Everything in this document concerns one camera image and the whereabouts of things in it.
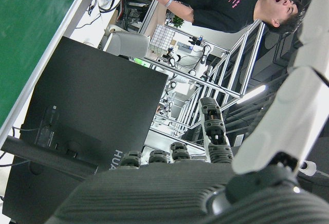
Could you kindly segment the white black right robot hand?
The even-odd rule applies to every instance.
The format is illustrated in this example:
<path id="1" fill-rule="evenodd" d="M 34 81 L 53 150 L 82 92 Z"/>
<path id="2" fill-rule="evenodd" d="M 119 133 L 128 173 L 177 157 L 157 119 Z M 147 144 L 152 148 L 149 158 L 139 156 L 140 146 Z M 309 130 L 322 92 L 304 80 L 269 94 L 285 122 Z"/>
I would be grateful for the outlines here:
<path id="1" fill-rule="evenodd" d="M 312 0 L 293 70 L 231 161 L 122 166 L 82 182 L 49 223 L 328 223 L 296 175 L 328 118 L 328 0 Z"/>

